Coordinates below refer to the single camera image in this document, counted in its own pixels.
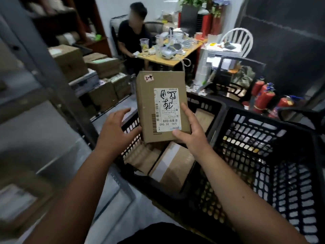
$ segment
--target white cable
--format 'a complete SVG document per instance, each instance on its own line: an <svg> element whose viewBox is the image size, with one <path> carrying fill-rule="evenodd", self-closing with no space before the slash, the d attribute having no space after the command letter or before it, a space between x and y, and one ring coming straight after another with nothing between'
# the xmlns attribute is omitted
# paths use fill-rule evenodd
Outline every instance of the white cable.
<svg viewBox="0 0 325 244"><path fill-rule="evenodd" d="M171 60L177 60L177 61L181 61L182 62L182 65L183 65L183 71L185 72L185 67L189 67L192 65L192 62L190 59L187 59L187 58L184 58L183 60L182 59L179 59L177 57L172 57ZM185 65L184 63L184 60L188 60L189 61L189 65Z"/></svg>

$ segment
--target person's left hand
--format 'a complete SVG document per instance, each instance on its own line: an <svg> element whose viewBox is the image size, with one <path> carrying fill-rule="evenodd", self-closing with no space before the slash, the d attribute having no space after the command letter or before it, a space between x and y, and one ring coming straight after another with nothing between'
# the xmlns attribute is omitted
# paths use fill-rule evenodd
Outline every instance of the person's left hand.
<svg viewBox="0 0 325 244"><path fill-rule="evenodd" d="M142 127L134 128L130 133L121 129L122 120L131 109L123 109L111 113L106 119L97 141L95 152L107 158L116 158L141 133Z"/></svg>

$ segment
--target small pink sticker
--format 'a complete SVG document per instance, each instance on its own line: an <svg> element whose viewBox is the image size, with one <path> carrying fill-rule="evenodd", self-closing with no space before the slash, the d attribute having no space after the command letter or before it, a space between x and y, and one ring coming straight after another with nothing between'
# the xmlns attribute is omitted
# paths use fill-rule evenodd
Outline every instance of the small pink sticker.
<svg viewBox="0 0 325 244"><path fill-rule="evenodd" d="M144 76L144 80L145 80L146 82L153 81L153 80L154 80L154 79L153 79L153 75L152 75L152 74L147 74L147 75L145 75L145 76Z"/></svg>

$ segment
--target black clothing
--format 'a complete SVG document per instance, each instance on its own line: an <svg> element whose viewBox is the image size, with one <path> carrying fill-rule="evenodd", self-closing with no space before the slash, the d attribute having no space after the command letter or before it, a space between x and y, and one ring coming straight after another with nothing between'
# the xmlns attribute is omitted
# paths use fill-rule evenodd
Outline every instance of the black clothing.
<svg viewBox="0 0 325 244"><path fill-rule="evenodd" d="M203 237L178 227L172 223L160 222L137 231L134 235L120 241L118 244L152 244L152 243L197 243L211 244Z"/></svg>
<svg viewBox="0 0 325 244"><path fill-rule="evenodd" d="M142 26L140 34L136 34L129 26L129 20L124 20L120 24L118 40L125 44L125 48L131 52L141 52L140 39L149 39L149 48L152 46L151 34L148 32L145 25ZM135 73L136 75L144 67L144 60L140 58L130 58L126 56L125 67L129 74Z"/></svg>

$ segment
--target wooden table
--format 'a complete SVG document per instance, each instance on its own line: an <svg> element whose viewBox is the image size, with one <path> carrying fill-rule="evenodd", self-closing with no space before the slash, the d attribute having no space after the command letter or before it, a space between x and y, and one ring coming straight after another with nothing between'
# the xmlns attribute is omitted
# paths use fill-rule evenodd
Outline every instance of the wooden table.
<svg viewBox="0 0 325 244"><path fill-rule="evenodd" d="M186 50L186 54L183 56L183 55L176 55L175 57L179 58L179 59L184 59L186 58L189 54L191 54L193 51L197 50L198 48L200 48L204 43L207 42L207 39L205 40L202 40L202 41L198 41L197 44L194 44L192 46L192 48L190 48L189 50ZM161 64L161 65L165 65L165 66L169 66L169 67L174 67L176 66L180 61L178 60L167 60L167 59L164 59L164 58L160 58L158 57L157 55L152 55L152 56L144 56L142 53L140 53L139 55L137 55L136 57L138 58L141 58L141 59L144 59L144 60L148 60L148 61L151 61L151 62L154 62L154 63L157 63L157 64Z"/></svg>

